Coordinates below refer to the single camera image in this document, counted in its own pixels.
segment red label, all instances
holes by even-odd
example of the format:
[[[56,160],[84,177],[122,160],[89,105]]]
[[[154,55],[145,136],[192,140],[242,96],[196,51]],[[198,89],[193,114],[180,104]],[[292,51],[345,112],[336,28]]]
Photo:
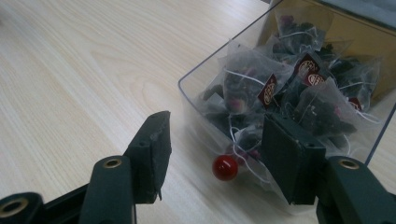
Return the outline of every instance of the red label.
[[[307,74],[317,74],[320,67],[317,62],[311,57],[310,54],[305,54],[305,56],[295,65],[294,74],[299,74],[300,72],[306,71]]]
[[[324,78],[318,74],[307,74],[304,79],[305,84],[308,86],[316,86],[324,81]]]
[[[260,91],[259,95],[257,96],[266,109],[268,109],[271,104],[272,98],[274,96],[275,87],[276,77],[274,76],[274,74],[272,74],[265,83],[264,88],[262,88],[262,91]]]
[[[361,102],[359,102],[358,98],[349,98],[349,103],[356,109],[361,111]]]

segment clear plastic container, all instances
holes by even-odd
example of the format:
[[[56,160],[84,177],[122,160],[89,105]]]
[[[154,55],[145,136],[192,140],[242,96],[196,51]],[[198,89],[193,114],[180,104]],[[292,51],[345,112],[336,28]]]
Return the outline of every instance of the clear plastic container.
[[[355,144],[350,146],[348,156],[368,164],[396,109],[396,32],[392,27],[381,26],[382,23],[357,17],[321,1],[277,0],[271,3],[267,12],[233,40],[251,49],[261,46],[277,32],[276,9],[308,6],[321,6],[332,12],[333,19],[326,33],[326,39],[341,37],[345,40],[353,40],[343,55],[382,57],[379,80],[372,94],[368,111],[381,123],[367,132],[357,132],[349,136],[350,139],[354,139]],[[242,164],[242,172],[238,175],[250,175],[252,181],[257,181],[264,189],[275,191],[281,196],[275,181],[260,158],[254,153],[239,150],[232,138],[224,134],[216,124],[209,122],[200,112],[199,107],[202,106],[200,105],[202,101],[197,99],[202,99],[205,90],[223,81],[219,73],[221,59],[227,56],[227,51],[227,44],[225,44],[178,82],[183,98],[185,119],[188,122],[186,127],[196,139],[205,144],[207,150],[212,152],[213,158],[223,154],[235,155]],[[216,98],[216,100],[221,103],[222,99]]]

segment light wood surface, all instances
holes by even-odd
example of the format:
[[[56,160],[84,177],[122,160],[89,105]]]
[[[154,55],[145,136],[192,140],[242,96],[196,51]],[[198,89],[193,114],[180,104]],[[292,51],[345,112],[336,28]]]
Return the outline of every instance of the light wood surface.
[[[317,223],[244,182],[219,182],[185,132],[177,81],[257,19],[259,0],[0,2],[0,198],[55,199],[121,154],[152,113],[171,111],[163,200],[139,223]],[[396,193],[396,120],[370,168]]]

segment red ball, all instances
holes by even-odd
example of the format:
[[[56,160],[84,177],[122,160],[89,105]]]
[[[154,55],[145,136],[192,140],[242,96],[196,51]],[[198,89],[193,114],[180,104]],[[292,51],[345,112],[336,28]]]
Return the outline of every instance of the red ball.
[[[212,172],[219,180],[232,180],[238,174],[238,163],[231,156],[219,156],[213,161]]]

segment wood grain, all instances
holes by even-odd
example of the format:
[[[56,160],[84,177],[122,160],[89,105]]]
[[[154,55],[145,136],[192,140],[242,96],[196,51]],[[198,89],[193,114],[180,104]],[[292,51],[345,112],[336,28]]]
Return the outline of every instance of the wood grain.
[[[86,184],[152,113],[172,112],[163,201],[141,223],[316,223],[248,181],[222,183],[185,132],[177,81],[257,19],[259,0],[0,2],[0,198]],[[396,192],[396,120],[370,167]]]

